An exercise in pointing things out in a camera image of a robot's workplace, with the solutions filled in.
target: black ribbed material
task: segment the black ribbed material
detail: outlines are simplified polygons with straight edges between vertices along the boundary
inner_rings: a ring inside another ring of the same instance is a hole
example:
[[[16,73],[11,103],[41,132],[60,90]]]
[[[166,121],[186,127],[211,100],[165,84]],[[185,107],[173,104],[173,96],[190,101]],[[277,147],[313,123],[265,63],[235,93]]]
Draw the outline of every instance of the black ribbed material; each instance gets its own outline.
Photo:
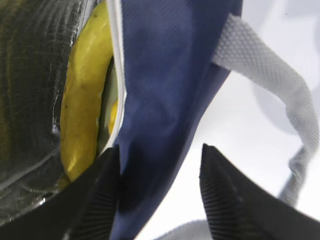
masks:
[[[0,239],[108,240],[119,178],[119,148],[110,148],[64,191],[0,227]]]
[[[214,240],[319,240],[320,223],[262,190],[213,146],[203,146],[200,188]]]

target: banana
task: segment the banana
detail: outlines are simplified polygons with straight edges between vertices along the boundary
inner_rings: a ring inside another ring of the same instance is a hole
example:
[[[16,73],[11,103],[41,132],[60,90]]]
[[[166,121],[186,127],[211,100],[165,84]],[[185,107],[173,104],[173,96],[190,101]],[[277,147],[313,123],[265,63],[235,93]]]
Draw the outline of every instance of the banana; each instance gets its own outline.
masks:
[[[109,130],[109,134],[111,135],[114,126],[115,126],[115,122],[116,122],[116,118],[117,118],[117,109],[118,109],[118,100],[116,100],[114,102],[114,104],[112,105],[111,108],[111,112],[110,112],[110,120],[109,120],[109,124],[108,124],[108,130]]]
[[[69,57],[60,129],[61,161],[73,182],[95,160],[102,94],[113,47],[105,2],[97,5]]]

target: yellow banana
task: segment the yellow banana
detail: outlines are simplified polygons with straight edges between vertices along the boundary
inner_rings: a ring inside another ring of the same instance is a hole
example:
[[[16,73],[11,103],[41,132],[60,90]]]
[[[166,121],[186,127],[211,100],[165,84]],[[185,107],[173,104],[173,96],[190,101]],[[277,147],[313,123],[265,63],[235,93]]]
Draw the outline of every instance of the yellow banana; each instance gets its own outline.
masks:
[[[110,120],[109,120],[109,124],[108,124],[108,130],[109,130],[109,134],[111,135],[114,126],[115,126],[115,122],[116,122],[116,118],[117,118],[117,109],[118,109],[118,100],[115,101],[115,103],[112,105],[111,108],[111,113],[110,113]]]
[[[102,93],[113,56],[105,2],[92,11],[69,57],[60,127],[61,161],[71,181],[94,161]]]

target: navy blue fabric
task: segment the navy blue fabric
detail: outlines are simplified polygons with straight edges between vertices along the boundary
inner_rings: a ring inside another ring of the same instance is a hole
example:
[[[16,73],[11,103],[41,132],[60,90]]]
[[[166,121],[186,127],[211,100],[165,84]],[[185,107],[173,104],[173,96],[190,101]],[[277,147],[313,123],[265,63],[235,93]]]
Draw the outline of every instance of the navy blue fabric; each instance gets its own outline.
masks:
[[[127,97],[111,239],[133,240],[171,187],[229,72],[211,59],[242,0],[122,0]]]

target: white background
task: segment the white background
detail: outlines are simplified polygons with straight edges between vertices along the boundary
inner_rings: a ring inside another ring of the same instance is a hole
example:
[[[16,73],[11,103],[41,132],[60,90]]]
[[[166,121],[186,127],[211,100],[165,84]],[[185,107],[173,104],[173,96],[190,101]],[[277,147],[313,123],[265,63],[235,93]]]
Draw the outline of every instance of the white background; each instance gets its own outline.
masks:
[[[320,0],[244,0],[243,19],[301,74],[320,116]],[[198,126],[192,146],[166,198],[137,240],[151,240],[204,219],[199,188],[202,144],[216,146],[254,182],[277,196],[289,176],[288,160],[301,145],[284,105],[232,73]],[[312,160],[297,205],[320,220],[320,154]]]

